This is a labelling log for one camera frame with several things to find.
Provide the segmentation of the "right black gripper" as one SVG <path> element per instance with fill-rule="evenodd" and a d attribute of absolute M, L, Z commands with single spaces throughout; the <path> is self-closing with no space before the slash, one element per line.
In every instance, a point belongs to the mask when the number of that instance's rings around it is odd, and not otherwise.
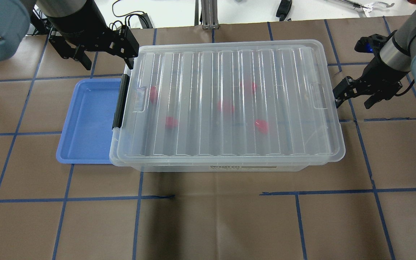
<path fill-rule="evenodd" d="M 368 64 L 358 79 L 346 76 L 333 88 L 335 107 L 338 109 L 346 100 L 368 95 L 364 107 L 369 110 L 376 103 L 398 94 L 402 88 L 401 79 L 402 71 L 386 64 Z"/>

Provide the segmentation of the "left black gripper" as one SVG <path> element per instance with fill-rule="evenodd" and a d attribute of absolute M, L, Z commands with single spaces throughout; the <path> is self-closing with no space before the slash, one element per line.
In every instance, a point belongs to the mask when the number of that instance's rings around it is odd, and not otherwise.
<path fill-rule="evenodd" d="M 129 70 L 140 45 L 130 29 L 122 25 L 111 30 L 94 0 L 50 0 L 48 20 L 60 35 L 51 35 L 49 42 L 62 58 L 75 58 L 90 71 L 92 62 L 85 53 L 102 51 L 124 59 Z"/>

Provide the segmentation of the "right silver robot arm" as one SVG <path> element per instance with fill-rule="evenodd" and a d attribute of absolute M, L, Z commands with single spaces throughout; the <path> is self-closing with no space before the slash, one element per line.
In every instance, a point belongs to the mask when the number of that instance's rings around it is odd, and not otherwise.
<path fill-rule="evenodd" d="M 346 76 L 333 88 L 336 108 L 362 95 L 368 96 L 364 102 L 366 109 L 404 95 L 401 79 L 411 73 L 416 84 L 416 10 L 398 30 L 388 36 L 362 37 L 354 49 L 372 53 L 374 57 L 358 79 Z"/>

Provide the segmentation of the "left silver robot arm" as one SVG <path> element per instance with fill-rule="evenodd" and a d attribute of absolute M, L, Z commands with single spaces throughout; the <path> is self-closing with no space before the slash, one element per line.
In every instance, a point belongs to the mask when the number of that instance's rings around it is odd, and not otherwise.
<path fill-rule="evenodd" d="M 125 61 L 129 69 L 139 43 L 126 25 L 111 29 L 93 0 L 0 0 L 0 61 L 11 58 L 30 26 L 48 41 L 63 59 L 78 61 L 87 70 L 87 52 L 106 52 Z"/>

